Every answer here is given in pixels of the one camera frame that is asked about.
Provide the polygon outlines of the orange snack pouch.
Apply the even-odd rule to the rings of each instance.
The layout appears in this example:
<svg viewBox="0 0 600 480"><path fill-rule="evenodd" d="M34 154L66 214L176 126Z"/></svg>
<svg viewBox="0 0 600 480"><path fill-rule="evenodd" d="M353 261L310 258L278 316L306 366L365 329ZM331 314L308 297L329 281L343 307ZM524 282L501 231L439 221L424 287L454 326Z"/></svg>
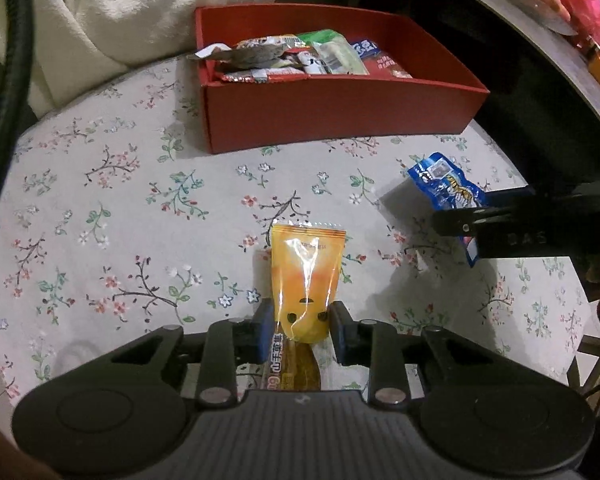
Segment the orange snack pouch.
<svg viewBox="0 0 600 480"><path fill-rule="evenodd" d="M276 223L271 230L274 330L263 377L266 390L321 388L313 347L329 335L347 234L331 226Z"/></svg>

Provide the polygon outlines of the floral tablecloth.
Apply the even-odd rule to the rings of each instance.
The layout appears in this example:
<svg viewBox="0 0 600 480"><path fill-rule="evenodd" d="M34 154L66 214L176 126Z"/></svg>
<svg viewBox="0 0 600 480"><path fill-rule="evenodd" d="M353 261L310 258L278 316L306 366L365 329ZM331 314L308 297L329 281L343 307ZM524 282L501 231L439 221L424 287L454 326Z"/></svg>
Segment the floral tablecloth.
<svg viewBox="0 0 600 480"><path fill-rule="evenodd" d="M120 79L30 129L0 205L0 374L19 401L166 324L203 332L271 292L275 223L347 233L337 296L402 333L438 324L556 379L592 308L566 258L467 263L407 171L445 155L486 190L522 177L477 125L206 150L186 58Z"/></svg>

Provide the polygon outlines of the red blue snack packet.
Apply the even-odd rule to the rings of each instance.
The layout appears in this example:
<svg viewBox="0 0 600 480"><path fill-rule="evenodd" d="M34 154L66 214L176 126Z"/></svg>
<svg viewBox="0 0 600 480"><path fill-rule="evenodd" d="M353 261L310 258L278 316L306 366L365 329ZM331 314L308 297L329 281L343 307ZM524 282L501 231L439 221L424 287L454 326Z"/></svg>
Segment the red blue snack packet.
<svg viewBox="0 0 600 480"><path fill-rule="evenodd" d="M362 39L351 44L365 65L370 76L377 78L411 79L412 75L404 70L390 55L381 50L372 40Z"/></svg>

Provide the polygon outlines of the red cardboard box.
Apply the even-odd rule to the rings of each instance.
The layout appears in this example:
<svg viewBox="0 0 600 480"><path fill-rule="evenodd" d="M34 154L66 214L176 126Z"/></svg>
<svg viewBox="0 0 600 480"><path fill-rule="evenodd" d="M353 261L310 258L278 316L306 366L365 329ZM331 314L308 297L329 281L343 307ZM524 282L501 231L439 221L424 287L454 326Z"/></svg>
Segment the red cardboard box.
<svg viewBox="0 0 600 480"><path fill-rule="evenodd" d="M213 154L354 136L457 134L489 94L458 58L402 14L320 4L234 4L196 9L194 26L200 48L333 29L349 40L372 40L410 75L315 75L240 84L221 81L214 62L200 62L200 114Z"/></svg>

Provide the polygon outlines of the green snack packet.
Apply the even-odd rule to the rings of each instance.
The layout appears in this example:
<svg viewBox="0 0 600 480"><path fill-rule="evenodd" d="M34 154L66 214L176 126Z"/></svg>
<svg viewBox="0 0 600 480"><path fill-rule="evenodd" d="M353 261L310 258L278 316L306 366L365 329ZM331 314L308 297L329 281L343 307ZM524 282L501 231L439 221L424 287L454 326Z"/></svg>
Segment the green snack packet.
<svg viewBox="0 0 600 480"><path fill-rule="evenodd" d="M332 29L302 32L298 38L308 47L297 58L309 75L368 75L360 56L340 32Z"/></svg>

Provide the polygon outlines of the white fluffy blanket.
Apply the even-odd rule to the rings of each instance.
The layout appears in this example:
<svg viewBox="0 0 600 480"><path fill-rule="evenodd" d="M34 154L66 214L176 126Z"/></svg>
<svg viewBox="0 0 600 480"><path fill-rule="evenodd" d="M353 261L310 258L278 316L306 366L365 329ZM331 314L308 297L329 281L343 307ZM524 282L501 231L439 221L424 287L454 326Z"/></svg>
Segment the white fluffy blanket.
<svg viewBox="0 0 600 480"><path fill-rule="evenodd" d="M198 6L274 0L33 0L29 105L43 116L157 58L193 49Z"/></svg>

